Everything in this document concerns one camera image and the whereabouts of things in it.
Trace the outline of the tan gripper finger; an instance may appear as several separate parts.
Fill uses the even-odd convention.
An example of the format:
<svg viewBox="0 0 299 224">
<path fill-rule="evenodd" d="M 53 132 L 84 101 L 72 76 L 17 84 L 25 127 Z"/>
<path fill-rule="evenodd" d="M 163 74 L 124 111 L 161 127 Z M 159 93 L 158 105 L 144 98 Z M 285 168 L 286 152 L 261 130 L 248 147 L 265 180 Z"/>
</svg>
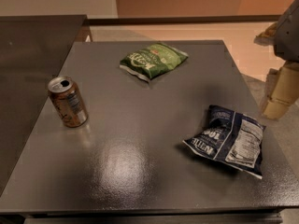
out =
<svg viewBox="0 0 299 224">
<path fill-rule="evenodd" d="M 280 119 L 299 99 L 299 63 L 285 62 L 278 70 L 270 69 L 266 77 L 262 114 Z"/>
<path fill-rule="evenodd" d="M 269 27 L 267 27 L 263 32 L 256 35 L 254 42 L 262 46 L 269 46 L 274 43 L 274 37 L 277 31 L 278 24 L 274 22 Z"/>
</svg>

